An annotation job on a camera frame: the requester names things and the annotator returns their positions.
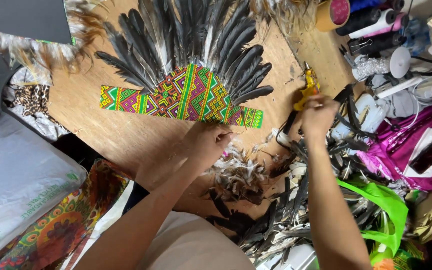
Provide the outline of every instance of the magenta fabric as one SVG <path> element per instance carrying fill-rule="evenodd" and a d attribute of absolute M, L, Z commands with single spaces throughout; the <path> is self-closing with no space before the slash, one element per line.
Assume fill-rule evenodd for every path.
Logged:
<path fill-rule="evenodd" d="M 398 124 L 405 127 L 411 124 L 413 119 L 414 116 L 411 116 Z M 403 175 L 414 148 L 427 128 L 432 128 L 432 106 L 421 111 L 411 127 L 399 132 L 391 131 L 389 125 L 383 122 L 378 129 L 382 129 L 378 134 L 378 143 L 371 145 L 365 155 L 358 154 L 358 156 L 370 171 L 377 168 L 383 175 L 388 175 L 393 180 L 403 180 L 410 188 L 430 191 L 432 177 L 418 178 Z"/>

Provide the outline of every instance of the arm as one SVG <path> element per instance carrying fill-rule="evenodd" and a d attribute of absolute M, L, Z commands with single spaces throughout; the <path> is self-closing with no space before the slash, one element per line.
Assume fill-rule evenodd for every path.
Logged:
<path fill-rule="evenodd" d="M 338 109 L 338 102 L 315 95 L 303 112 L 311 235 L 321 269 L 370 270 L 366 244 L 336 182 L 325 144 Z"/>
<path fill-rule="evenodd" d="M 201 133 L 186 162 L 107 229 L 74 269 L 135 269 L 184 190 L 218 160 L 234 136 L 219 126 Z"/>

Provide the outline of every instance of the green plastic bag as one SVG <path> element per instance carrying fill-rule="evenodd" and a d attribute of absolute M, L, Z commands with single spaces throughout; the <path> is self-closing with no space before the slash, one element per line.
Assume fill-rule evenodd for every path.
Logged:
<path fill-rule="evenodd" d="M 377 243 L 386 245 L 386 250 L 382 253 L 372 252 L 370 256 L 371 264 L 381 261 L 387 257 L 393 258 L 401 244 L 408 208 L 404 201 L 390 188 L 370 182 L 343 182 L 337 179 L 340 186 L 361 194 L 364 198 L 370 200 L 389 216 L 386 218 L 386 226 L 377 230 L 362 230 L 361 235 L 365 239 L 371 239 Z"/>

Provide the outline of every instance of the floral patterned fabric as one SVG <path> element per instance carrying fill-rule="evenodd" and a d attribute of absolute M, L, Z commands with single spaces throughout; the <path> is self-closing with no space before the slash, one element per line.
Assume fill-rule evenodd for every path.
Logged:
<path fill-rule="evenodd" d="M 67 256 L 89 237 L 130 178 L 98 159 L 81 187 L 39 218 L 0 251 L 0 269 L 41 270 Z"/>

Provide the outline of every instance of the hand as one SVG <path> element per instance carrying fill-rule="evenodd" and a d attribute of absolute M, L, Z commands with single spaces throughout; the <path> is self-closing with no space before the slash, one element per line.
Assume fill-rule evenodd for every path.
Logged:
<path fill-rule="evenodd" d="M 204 172 L 220 158 L 235 136 L 235 133 L 225 127 L 219 125 L 208 127 L 198 135 L 186 162 Z"/>
<path fill-rule="evenodd" d="M 304 139 L 310 142 L 325 143 L 326 133 L 333 125 L 341 105 L 327 95 L 312 95 L 304 106 L 302 128 Z"/>

